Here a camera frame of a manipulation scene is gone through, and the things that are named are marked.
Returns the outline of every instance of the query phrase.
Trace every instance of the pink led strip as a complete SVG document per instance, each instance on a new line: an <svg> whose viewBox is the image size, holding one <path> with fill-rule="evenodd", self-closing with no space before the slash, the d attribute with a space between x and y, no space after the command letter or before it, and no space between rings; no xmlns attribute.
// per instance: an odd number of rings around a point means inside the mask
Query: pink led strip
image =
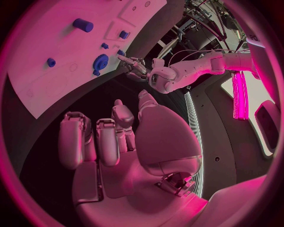
<svg viewBox="0 0 284 227"><path fill-rule="evenodd" d="M245 75L243 72L235 72L232 76L234 111L233 118L247 120L249 118L249 98Z"/></svg>

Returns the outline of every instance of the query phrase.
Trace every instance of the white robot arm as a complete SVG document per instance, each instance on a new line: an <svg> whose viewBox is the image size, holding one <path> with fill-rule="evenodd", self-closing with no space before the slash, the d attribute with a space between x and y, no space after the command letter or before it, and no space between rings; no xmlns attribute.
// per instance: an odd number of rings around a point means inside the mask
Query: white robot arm
<svg viewBox="0 0 284 227"><path fill-rule="evenodd" d="M211 51L205 54L203 58L193 61L180 61L169 67L164 66L163 59L153 59L152 67L153 70L147 73L148 83L152 88L164 94L190 85L206 73L217 75L223 74L225 70L243 70L250 71L255 77L257 76L250 53L239 52Z"/></svg>

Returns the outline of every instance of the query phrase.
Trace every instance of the pink light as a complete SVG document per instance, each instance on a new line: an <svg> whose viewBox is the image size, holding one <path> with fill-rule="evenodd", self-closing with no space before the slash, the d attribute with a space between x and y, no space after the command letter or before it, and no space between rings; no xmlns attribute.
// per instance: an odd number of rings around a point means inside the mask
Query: pink light
<svg viewBox="0 0 284 227"><path fill-rule="evenodd" d="M249 99L244 73L234 73L232 82L234 93L233 118L247 120L249 118Z"/></svg>

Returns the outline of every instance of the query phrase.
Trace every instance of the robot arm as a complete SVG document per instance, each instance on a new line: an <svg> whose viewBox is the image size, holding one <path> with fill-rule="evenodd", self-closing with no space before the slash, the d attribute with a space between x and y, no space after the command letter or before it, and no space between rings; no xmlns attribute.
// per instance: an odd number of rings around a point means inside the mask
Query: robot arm
<svg viewBox="0 0 284 227"><path fill-rule="evenodd" d="M249 53L223 54L212 51L203 58L180 61L169 67L164 67L160 60L153 61L153 70L147 76L152 88L166 94L192 84L203 74L223 74L225 70L251 71L257 75Z"/></svg>

